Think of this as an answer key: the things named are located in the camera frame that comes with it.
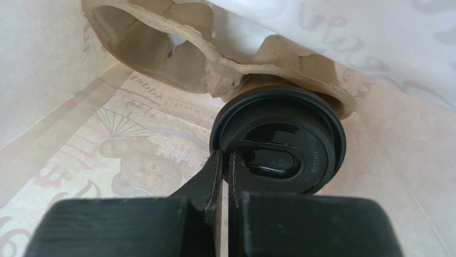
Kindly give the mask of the grey pulp cup carrier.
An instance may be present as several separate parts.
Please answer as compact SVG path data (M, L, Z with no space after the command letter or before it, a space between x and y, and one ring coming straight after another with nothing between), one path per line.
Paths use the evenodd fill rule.
M356 100L338 86L335 64L319 55L299 56L291 41L270 35L251 62L222 55L212 45L214 12L204 3L82 1L102 46L131 69L191 93L232 99L251 74L281 77L322 96L340 119Z

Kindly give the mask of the white paper takeout bag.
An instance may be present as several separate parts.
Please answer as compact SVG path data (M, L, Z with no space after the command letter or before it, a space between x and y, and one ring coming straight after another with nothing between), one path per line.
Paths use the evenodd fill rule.
M321 194L378 201L406 256L455 256L455 1L208 5L223 55L249 62L280 34L336 62L357 109ZM22 256L61 199L174 192L223 104L118 62L80 1L1 1L1 256Z

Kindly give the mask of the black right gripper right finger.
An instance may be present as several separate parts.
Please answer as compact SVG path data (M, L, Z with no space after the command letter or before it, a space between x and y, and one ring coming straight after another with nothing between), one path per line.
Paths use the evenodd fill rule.
M232 153L229 256L402 256L384 209L366 198L268 191Z

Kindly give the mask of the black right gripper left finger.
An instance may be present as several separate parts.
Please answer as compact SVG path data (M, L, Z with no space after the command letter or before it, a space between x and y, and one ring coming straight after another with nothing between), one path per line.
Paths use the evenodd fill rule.
M219 256L223 153L167 197L71 199L45 214L26 256Z

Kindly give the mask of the single paper coffee cup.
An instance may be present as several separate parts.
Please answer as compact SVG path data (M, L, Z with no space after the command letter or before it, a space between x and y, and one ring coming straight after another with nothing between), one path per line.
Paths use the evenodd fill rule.
M249 90L266 86L296 86L296 84L276 75L270 74L249 74L241 83L235 96Z

